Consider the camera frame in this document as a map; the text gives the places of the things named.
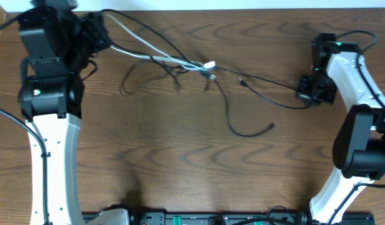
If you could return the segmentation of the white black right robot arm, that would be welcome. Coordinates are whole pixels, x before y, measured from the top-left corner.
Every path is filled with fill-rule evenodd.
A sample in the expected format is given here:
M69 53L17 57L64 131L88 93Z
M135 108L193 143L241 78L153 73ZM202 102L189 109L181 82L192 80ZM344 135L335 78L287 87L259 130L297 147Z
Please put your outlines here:
M331 175L296 224L340 224L365 188L385 175L385 95L368 72L365 50L333 33L312 40L312 76L302 76L296 98L308 106L332 104L340 94L347 115L332 146Z

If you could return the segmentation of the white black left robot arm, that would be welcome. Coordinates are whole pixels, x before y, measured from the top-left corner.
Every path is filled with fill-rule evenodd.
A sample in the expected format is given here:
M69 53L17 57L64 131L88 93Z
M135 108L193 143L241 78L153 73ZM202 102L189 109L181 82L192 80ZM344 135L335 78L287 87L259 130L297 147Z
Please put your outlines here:
M33 1L17 20L27 50L18 101L31 147L31 224L84 224L76 163L84 92L80 73L111 40L103 15L77 16L77 5Z

